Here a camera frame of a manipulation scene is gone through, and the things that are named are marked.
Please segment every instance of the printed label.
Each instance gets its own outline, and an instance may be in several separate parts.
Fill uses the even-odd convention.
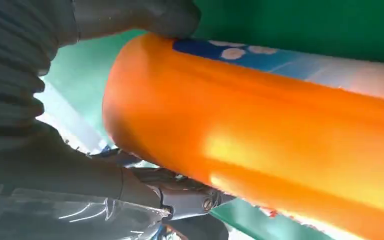
[[[213,40],[178,40],[173,49],[297,80],[384,98],[384,63]]]

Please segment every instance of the gray sleeve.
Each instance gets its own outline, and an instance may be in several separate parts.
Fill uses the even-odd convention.
[[[78,37],[71,0],[0,0],[0,184],[159,207],[128,170],[90,161],[35,119],[44,112],[33,97],[44,89],[38,76]]]

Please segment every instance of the clear plastic sheet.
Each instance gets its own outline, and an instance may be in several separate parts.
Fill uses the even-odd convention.
[[[141,240],[168,214],[117,199],[0,185],[0,240]]]

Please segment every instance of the green panel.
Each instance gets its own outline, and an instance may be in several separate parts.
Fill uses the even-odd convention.
[[[331,240],[327,235],[288,217],[278,215],[269,218],[241,199],[220,206],[211,214],[257,240]]]
[[[108,74],[123,45],[143,33],[132,30],[63,47],[44,77],[107,141],[101,113]]]
[[[196,0],[195,37],[384,62],[384,0]],[[141,31],[62,48],[45,77],[86,121],[106,136],[101,103],[120,48]],[[213,214],[256,239],[325,240],[285,217],[267,218],[237,200]]]
[[[384,62],[384,0],[196,0],[196,36]]]

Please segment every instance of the orange tube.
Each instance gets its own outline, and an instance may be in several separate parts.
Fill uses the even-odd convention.
[[[384,240],[384,99],[172,45],[140,36],[115,61],[103,116],[120,147],[251,203]]]

